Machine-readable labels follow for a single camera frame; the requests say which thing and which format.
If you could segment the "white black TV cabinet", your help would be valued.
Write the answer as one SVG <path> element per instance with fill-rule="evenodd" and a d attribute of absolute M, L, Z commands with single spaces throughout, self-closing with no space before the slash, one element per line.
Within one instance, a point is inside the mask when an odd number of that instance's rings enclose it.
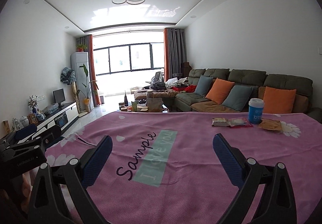
<path fill-rule="evenodd" d="M 46 119 L 40 122 L 38 125 L 32 124 L 32 126 L 37 127 L 37 131 L 33 133 L 27 133 L 26 127 L 22 129 L 24 135 L 18 136 L 18 140 L 14 143 L 21 143 L 27 139 L 35 138 L 40 133 L 51 128 L 54 125 L 58 125 L 61 128 L 62 133 L 64 133 L 68 128 L 71 127 L 73 123 L 78 120 L 78 110 L 76 107 L 76 102 L 66 103 L 62 108 L 59 108 L 52 114 L 46 117 Z"/>

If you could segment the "small black monitor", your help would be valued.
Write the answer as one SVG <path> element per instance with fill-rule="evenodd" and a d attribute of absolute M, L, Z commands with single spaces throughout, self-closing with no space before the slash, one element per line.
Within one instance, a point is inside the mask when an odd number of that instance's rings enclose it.
<path fill-rule="evenodd" d="M 57 89 L 53 91 L 54 101 L 58 104 L 58 107 L 61 108 L 64 105 L 62 104 L 65 102 L 65 95 L 64 95 L 64 89 Z"/>

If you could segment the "brown snack packet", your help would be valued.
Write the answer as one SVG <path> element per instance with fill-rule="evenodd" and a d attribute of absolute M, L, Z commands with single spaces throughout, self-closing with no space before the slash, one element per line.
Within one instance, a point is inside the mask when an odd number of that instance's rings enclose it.
<path fill-rule="evenodd" d="M 282 131 L 282 124 L 279 120 L 272 119 L 262 119 L 261 123 L 258 125 L 259 128 L 264 130 L 270 130 L 275 132 Z"/>

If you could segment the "tall potted plant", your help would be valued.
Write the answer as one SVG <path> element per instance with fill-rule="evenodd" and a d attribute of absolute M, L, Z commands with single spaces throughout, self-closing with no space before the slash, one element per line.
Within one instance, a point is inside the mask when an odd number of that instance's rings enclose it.
<path fill-rule="evenodd" d="M 89 78 L 89 71 L 86 67 L 85 64 L 82 64 L 79 66 L 80 68 L 82 68 L 84 70 L 84 74 L 85 74 L 85 79 L 86 79 L 86 82 L 83 83 L 82 82 L 82 85 L 84 86 L 85 90 L 78 90 L 77 92 L 78 93 L 82 93 L 84 95 L 84 105 L 85 105 L 85 109 L 88 113 L 91 112 L 91 108 L 90 108 L 90 101 L 91 101 L 91 96 L 92 96 L 92 93 L 94 93 L 95 95 L 98 94 L 98 86 L 97 86 L 97 81 L 96 80 L 91 80 Z"/>

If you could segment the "blue white paper cup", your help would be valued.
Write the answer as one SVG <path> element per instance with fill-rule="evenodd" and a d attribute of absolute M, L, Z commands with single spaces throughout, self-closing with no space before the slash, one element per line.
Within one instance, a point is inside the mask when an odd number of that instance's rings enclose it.
<path fill-rule="evenodd" d="M 259 98 L 251 98 L 249 101 L 248 120 L 251 124 L 259 124 L 262 120 L 264 101 Z"/>

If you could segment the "white standing air conditioner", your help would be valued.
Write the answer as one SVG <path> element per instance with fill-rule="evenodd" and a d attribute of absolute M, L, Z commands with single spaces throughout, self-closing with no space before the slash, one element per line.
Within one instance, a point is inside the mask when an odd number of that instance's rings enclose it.
<path fill-rule="evenodd" d="M 79 102 L 81 110 L 85 110 L 84 98 L 87 93 L 85 85 L 88 84 L 89 79 L 86 77 L 83 65 L 88 69 L 88 52 L 75 52 L 70 56 L 70 61 L 71 68 L 75 71 L 77 88 L 80 90 Z"/>

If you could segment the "orange cushion near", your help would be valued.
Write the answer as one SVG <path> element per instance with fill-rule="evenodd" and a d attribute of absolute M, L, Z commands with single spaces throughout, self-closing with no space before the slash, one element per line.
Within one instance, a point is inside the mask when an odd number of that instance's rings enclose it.
<path fill-rule="evenodd" d="M 266 86 L 263 113 L 291 113 L 296 97 L 296 90 L 277 89 Z"/>

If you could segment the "pink floral tablecloth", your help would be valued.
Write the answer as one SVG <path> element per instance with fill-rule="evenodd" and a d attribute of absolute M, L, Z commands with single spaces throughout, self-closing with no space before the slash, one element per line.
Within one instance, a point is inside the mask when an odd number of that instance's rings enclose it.
<path fill-rule="evenodd" d="M 111 223 L 216 223 L 235 194 L 212 147 L 215 134 L 260 164 L 285 164 L 298 223 L 321 199 L 321 124 L 303 113 L 266 114 L 282 131 L 212 125 L 214 113 L 113 112 L 46 151 L 48 164 L 79 158 L 103 136 L 113 149 L 90 197 Z"/>

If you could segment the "blue grey cushion near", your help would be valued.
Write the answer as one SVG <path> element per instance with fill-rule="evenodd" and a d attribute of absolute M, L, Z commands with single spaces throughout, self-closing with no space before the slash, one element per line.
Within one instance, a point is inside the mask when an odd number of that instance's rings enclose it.
<path fill-rule="evenodd" d="M 246 105 L 252 92 L 253 87 L 234 85 L 222 105 L 240 112 Z"/>

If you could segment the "left orange grey curtain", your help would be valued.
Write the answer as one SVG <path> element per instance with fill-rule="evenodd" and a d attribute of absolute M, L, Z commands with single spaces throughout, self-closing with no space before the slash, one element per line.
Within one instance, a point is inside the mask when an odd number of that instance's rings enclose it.
<path fill-rule="evenodd" d="M 96 75 L 94 70 L 93 36 L 90 34 L 90 35 L 80 37 L 77 41 L 77 45 L 82 45 L 83 50 L 88 52 L 88 71 L 89 71 L 90 81 L 93 81 L 93 83 L 91 83 L 92 101 L 93 101 L 94 107 L 97 107 L 101 103 L 100 103 L 100 98 L 98 94 L 98 87 L 96 84 Z"/>

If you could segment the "orange grey curtain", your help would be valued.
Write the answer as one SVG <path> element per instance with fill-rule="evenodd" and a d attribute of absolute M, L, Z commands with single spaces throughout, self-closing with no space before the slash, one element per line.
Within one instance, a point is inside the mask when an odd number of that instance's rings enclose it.
<path fill-rule="evenodd" d="M 90 34 L 90 35 L 80 37 L 77 41 L 77 45 L 82 45 L 83 50 L 88 52 L 88 71 L 89 71 L 90 81 L 93 81 L 93 83 L 91 83 L 92 101 L 93 101 L 94 107 L 97 107 L 101 103 L 100 103 L 100 98 L 98 94 L 98 87 L 96 84 L 96 75 L 94 70 L 93 36 Z"/>
<path fill-rule="evenodd" d="M 164 29 L 164 75 L 165 80 L 181 72 L 181 63 L 186 62 L 185 31 Z"/>

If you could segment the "glass coffee table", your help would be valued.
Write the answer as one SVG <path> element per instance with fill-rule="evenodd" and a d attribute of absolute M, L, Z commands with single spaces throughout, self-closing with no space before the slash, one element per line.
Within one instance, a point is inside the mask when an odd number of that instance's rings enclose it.
<path fill-rule="evenodd" d="M 154 96 L 156 92 L 153 90 L 147 90 L 145 93 L 145 99 L 135 100 L 133 102 L 128 102 L 127 96 L 124 96 L 124 102 L 119 103 L 119 110 L 124 112 L 162 112 L 167 113 L 169 109 L 163 103 L 162 98 L 157 98 Z"/>

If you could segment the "orange cushion far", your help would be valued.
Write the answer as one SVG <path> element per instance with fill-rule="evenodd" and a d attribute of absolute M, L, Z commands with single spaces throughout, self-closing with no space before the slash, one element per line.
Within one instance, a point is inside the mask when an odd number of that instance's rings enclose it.
<path fill-rule="evenodd" d="M 206 95 L 206 98 L 217 104 L 222 104 L 225 101 L 226 97 L 229 95 L 234 85 L 234 82 L 217 78 L 212 88 Z"/>

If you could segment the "dark green sectional sofa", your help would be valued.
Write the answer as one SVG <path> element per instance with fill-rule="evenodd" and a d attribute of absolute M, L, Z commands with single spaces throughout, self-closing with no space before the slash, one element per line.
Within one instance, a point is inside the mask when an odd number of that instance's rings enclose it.
<path fill-rule="evenodd" d="M 282 103 L 289 107 L 283 110 L 284 113 L 304 113 L 321 122 L 321 109 L 311 105 L 313 81 L 305 77 L 246 69 L 192 69 L 188 84 L 193 92 L 186 89 L 176 95 L 174 107 L 177 111 L 247 112 L 252 98 L 277 103 L 272 93 L 265 94 L 270 88 L 280 93 Z"/>

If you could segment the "blue grey cushion far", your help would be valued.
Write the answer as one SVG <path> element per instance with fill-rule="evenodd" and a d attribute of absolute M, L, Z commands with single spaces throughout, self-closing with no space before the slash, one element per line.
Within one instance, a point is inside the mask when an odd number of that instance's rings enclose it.
<path fill-rule="evenodd" d="M 196 89 L 194 91 L 195 94 L 198 94 L 202 97 L 205 97 L 209 91 L 213 78 L 207 76 L 200 76 Z"/>

